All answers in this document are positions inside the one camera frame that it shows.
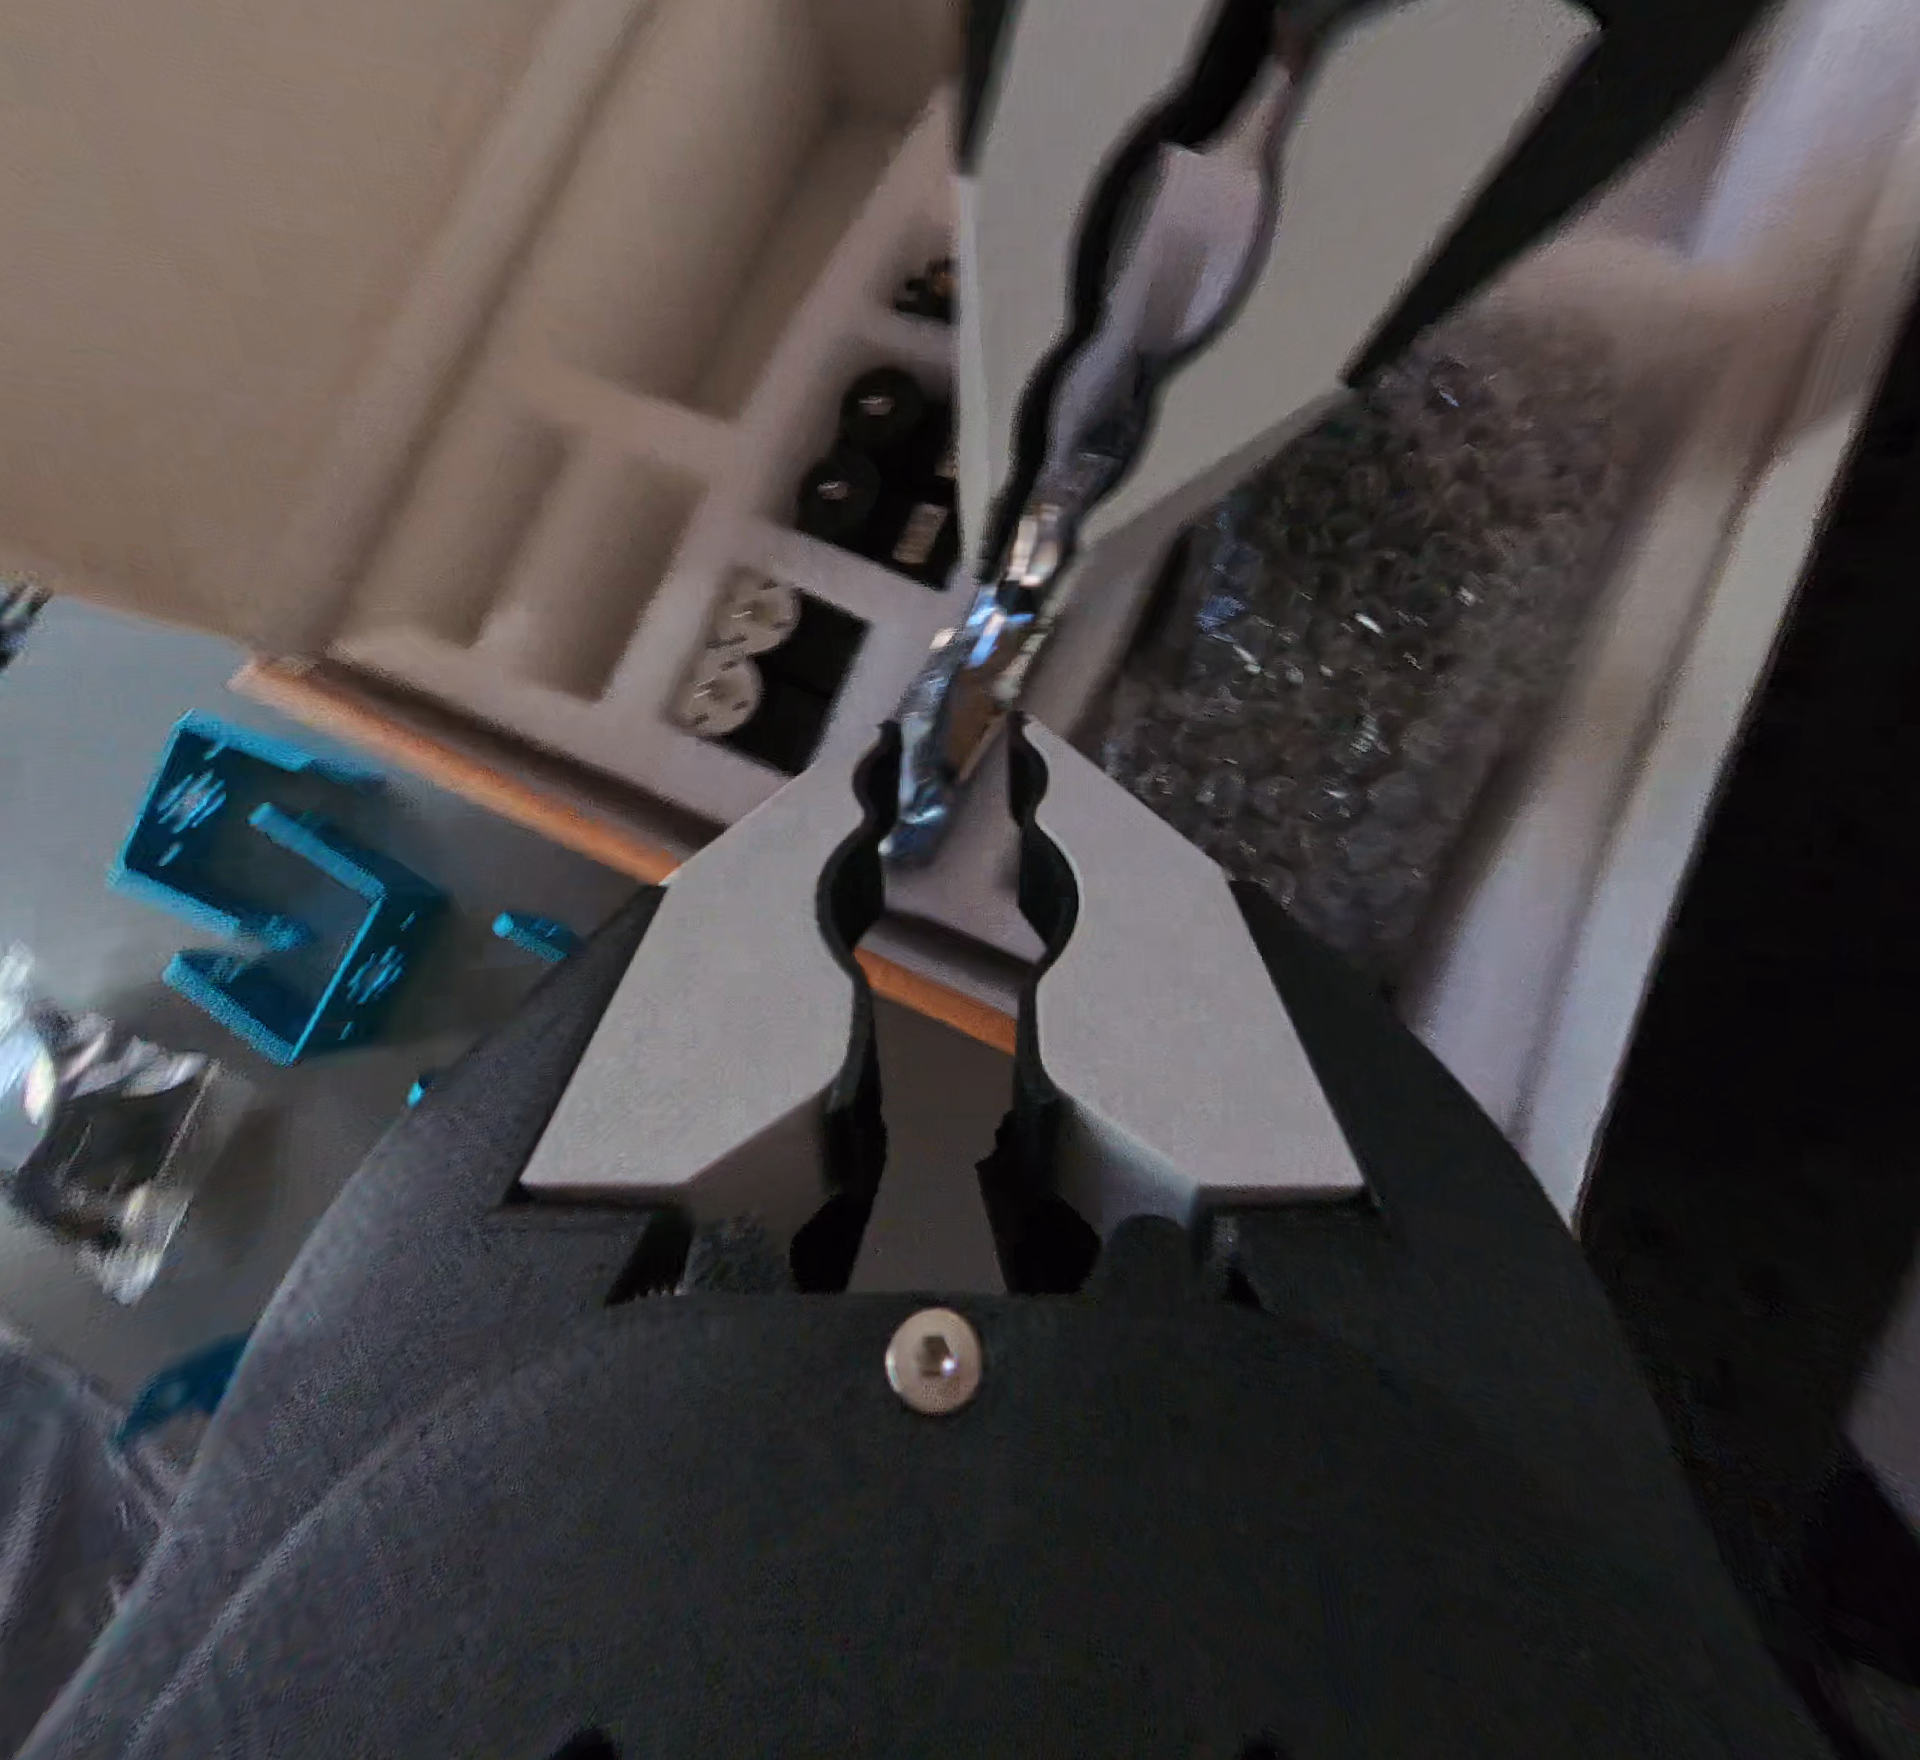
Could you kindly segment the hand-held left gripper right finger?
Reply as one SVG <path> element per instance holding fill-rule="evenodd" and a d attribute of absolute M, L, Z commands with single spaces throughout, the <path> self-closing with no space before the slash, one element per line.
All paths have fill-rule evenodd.
<path fill-rule="evenodd" d="M 976 1181 L 1008 1293 L 1076 1293 L 1132 1220 L 1348 1203 L 1362 1165 L 1224 870 L 1032 717 L 1006 731 L 1021 984 Z"/>

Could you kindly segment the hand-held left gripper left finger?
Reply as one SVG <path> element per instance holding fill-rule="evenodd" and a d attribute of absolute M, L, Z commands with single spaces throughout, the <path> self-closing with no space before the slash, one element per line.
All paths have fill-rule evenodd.
<path fill-rule="evenodd" d="M 520 1173 L 538 1199 L 749 1221 L 844 1293 L 888 1160 L 873 987 L 900 725 L 789 780 L 662 885 Z"/>

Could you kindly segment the small clear plastic bag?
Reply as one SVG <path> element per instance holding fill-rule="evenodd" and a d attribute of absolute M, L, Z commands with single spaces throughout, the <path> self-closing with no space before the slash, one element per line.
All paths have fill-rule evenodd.
<path fill-rule="evenodd" d="M 965 612 L 900 704 L 900 787 L 885 858 L 928 864 L 962 793 L 1021 704 L 1063 618 L 1093 511 L 1139 463 L 1161 394 L 1227 327 L 1270 255 L 1301 78 L 1264 53 L 1209 132 L 1151 132 L 1115 163 L 1075 265 L 1063 339 L 1021 398 L 1016 461 Z"/>

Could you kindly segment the bubble wrap package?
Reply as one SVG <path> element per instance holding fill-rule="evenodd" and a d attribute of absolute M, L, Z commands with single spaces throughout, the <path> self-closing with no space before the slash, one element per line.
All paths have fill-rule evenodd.
<path fill-rule="evenodd" d="M 1396 979 L 1568 672 L 1635 452 L 1594 335 L 1427 335 L 1187 529 L 1075 746 Z"/>

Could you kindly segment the white cardboard kit box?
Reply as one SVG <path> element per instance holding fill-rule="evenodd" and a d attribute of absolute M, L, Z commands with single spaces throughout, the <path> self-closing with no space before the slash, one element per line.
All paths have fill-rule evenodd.
<path fill-rule="evenodd" d="M 954 100 L 965 0 L 4 0 L 4 564 L 319 657 L 595 139 Z"/>

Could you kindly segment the silver round parts in tray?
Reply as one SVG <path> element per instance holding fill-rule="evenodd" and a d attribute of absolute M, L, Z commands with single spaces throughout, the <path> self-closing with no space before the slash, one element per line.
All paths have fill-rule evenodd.
<path fill-rule="evenodd" d="M 703 657 L 676 692 L 669 719 L 693 739 L 794 776 L 820 747 L 828 700 L 750 655 Z"/>

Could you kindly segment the black servo with silver horn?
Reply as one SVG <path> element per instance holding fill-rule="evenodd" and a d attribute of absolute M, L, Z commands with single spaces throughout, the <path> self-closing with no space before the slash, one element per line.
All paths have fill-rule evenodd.
<path fill-rule="evenodd" d="M 834 692 L 852 672 L 867 625 L 781 578 L 739 572 L 715 605 L 708 646 L 746 662 L 768 682 Z"/>

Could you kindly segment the black labelled servo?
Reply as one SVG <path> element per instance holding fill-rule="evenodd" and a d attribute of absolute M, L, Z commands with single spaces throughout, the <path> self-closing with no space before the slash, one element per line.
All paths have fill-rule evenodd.
<path fill-rule="evenodd" d="M 951 447 L 947 390 L 915 370 L 876 365 L 842 388 L 834 418 L 836 442 L 882 471 L 935 469 Z"/>
<path fill-rule="evenodd" d="M 820 544 L 932 588 L 947 587 L 957 561 L 955 483 L 944 456 L 878 460 L 836 445 L 801 477 L 794 524 Z"/>

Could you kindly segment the clear bag of black parts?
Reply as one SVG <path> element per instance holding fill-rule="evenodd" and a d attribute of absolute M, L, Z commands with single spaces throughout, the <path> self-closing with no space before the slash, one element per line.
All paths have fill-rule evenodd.
<path fill-rule="evenodd" d="M 118 1304 L 141 1301 L 180 1232 L 217 1065 L 48 998 L 2 958 L 4 1212 L 65 1246 Z"/>

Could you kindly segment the large blue U bracket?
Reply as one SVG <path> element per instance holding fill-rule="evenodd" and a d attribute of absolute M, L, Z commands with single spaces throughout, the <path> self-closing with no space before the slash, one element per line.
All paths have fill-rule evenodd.
<path fill-rule="evenodd" d="M 319 813 L 257 805 L 255 883 L 228 947 L 185 947 L 164 984 L 276 1067 L 372 1045 L 447 913 L 444 888 Z"/>
<path fill-rule="evenodd" d="M 292 881 L 269 876 L 264 805 L 341 825 L 386 788 L 372 764 L 219 717 L 184 714 L 110 864 L 115 888 L 219 937 L 272 944 L 290 923 Z"/>

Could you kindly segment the small blue U bracket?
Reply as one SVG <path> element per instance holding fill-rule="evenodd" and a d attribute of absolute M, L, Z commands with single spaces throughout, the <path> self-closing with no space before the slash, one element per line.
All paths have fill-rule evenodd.
<path fill-rule="evenodd" d="M 178 1420 L 212 1417 L 226 1400 L 249 1341 L 249 1332 L 226 1336 L 160 1368 L 133 1392 L 118 1422 L 115 1447 L 127 1454 Z"/>

